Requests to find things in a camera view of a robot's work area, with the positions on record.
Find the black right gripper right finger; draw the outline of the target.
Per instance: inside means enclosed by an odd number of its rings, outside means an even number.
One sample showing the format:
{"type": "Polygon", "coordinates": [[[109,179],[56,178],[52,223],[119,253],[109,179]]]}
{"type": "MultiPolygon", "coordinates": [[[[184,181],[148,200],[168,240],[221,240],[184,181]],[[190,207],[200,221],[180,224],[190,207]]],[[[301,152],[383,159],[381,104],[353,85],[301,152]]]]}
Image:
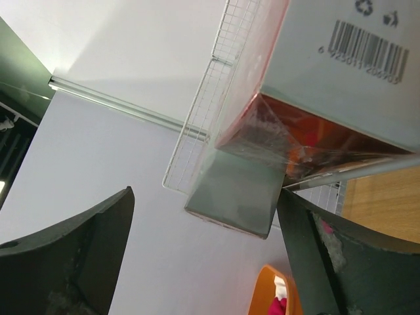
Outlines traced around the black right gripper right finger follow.
{"type": "Polygon", "coordinates": [[[418,314],[419,244],[283,189],[277,213],[304,314],[418,314]]]}

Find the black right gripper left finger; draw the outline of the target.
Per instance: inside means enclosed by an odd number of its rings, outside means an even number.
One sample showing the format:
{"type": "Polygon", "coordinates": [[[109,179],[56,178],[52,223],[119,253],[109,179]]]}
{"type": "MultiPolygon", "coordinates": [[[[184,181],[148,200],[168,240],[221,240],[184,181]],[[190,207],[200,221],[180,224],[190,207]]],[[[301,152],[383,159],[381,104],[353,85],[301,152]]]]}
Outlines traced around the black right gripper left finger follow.
{"type": "Polygon", "coordinates": [[[2,314],[108,314],[135,208],[131,187],[1,244],[2,314]]]}

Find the large red toothpaste box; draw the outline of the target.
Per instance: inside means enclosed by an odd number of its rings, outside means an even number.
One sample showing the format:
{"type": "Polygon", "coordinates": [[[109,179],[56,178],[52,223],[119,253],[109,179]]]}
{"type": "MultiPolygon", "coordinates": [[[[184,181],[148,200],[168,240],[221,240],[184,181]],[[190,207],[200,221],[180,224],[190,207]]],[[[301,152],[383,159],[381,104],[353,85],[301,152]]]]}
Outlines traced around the large red toothpaste box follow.
{"type": "Polygon", "coordinates": [[[215,146],[293,180],[419,153],[418,1],[261,1],[215,146]]]}

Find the red 3D toothpaste box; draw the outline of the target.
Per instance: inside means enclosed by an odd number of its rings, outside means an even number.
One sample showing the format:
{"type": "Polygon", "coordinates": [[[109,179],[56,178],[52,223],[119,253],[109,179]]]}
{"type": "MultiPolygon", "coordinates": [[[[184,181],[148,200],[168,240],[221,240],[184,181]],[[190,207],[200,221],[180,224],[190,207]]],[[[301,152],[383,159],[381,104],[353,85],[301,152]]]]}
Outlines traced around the red 3D toothpaste box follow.
{"type": "Polygon", "coordinates": [[[265,240],[284,178],[279,170],[212,149],[184,208],[205,221],[265,240]]]}

